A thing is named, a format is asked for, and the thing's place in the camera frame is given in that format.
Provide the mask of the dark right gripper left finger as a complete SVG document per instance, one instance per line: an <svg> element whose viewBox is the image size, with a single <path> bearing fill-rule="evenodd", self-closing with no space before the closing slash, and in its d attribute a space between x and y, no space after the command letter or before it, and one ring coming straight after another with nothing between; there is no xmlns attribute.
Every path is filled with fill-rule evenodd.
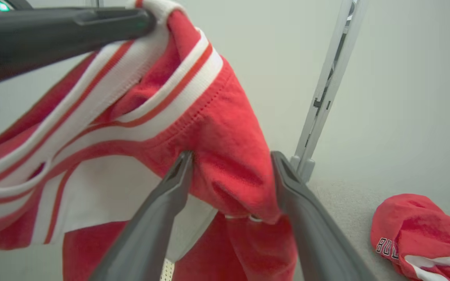
<svg viewBox="0 0 450 281"><path fill-rule="evenodd" d="M193 153L183 151L93 271L91 281L158 281L175 217L186 205Z"/></svg>

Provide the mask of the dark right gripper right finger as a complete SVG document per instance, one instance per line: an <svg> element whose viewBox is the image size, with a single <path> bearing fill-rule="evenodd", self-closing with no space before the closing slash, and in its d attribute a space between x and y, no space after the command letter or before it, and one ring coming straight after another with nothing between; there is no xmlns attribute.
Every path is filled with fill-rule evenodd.
<svg viewBox="0 0 450 281"><path fill-rule="evenodd" d="M375 281L319 199L280 151L270 158L277 204L289 218L306 281Z"/></svg>

